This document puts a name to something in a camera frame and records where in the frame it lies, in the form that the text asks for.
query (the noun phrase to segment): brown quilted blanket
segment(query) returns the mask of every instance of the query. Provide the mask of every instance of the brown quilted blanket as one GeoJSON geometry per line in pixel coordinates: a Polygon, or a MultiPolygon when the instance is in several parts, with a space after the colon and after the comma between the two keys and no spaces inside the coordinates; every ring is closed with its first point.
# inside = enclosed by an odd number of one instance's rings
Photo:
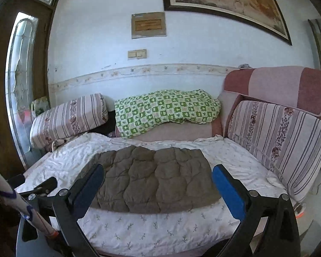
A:
{"type": "Polygon", "coordinates": [[[96,154],[82,176],[96,163],[106,171],[96,197],[104,210],[169,213],[208,206],[221,198],[201,150],[130,146],[96,154]]]}

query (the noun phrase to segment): striped cushion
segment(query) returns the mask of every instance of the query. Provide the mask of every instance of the striped cushion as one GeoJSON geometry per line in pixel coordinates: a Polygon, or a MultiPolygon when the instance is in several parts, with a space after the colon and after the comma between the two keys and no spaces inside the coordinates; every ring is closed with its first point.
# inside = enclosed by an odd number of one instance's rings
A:
{"type": "Polygon", "coordinates": [[[42,149],[63,139],[103,125],[108,111],[101,94],[91,94],[54,107],[39,115],[32,124],[30,141],[42,149]]]}
{"type": "Polygon", "coordinates": [[[321,167],[321,120],[293,108],[242,101],[228,126],[228,138],[273,171],[300,202],[321,167]]]}

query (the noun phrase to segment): wooden door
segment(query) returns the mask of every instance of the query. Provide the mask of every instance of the wooden door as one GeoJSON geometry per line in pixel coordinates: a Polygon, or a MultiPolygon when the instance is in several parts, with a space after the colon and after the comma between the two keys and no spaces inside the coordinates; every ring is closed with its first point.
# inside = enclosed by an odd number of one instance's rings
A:
{"type": "Polygon", "coordinates": [[[36,0],[9,0],[0,10],[0,173],[5,178],[15,176],[25,170],[10,130],[6,107],[7,88],[5,87],[9,41],[19,12],[38,19],[32,63],[33,97],[48,96],[46,50],[53,9],[36,0]]]}

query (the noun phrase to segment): door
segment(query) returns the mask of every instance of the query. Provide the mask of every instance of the door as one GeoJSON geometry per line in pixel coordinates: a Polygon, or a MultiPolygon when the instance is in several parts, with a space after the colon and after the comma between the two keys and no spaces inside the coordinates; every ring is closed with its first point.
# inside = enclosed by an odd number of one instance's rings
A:
{"type": "Polygon", "coordinates": [[[30,103],[48,96],[46,50],[52,8],[37,0],[10,0],[0,10],[0,173],[16,175],[37,161],[30,103]]]}

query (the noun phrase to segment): white bed sheet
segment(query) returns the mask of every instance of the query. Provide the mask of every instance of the white bed sheet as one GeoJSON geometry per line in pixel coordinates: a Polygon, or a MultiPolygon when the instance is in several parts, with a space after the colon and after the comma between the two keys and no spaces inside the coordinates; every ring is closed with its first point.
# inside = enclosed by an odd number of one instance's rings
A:
{"type": "MultiPolygon", "coordinates": [[[[193,142],[143,142],[108,138],[96,133],[84,134],[57,149],[16,190],[31,190],[54,176],[58,186],[50,195],[55,195],[60,189],[73,185],[78,173],[94,154],[130,145],[153,150],[170,146],[201,149],[212,169],[222,163],[248,190],[254,189],[261,195],[271,197],[286,193],[271,171],[243,147],[221,136],[193,142]]],[[[223,199],[220,199],[208,207],[172,214],[122,214],[90,207],[84,218],[78,220],[78,224],[99,253],[160,256],[188,251],[229,238],[239,221],[232,217],[223,199]]],[[[53,221],[53,226],[58,227],[57,221],[53,221]]]]}

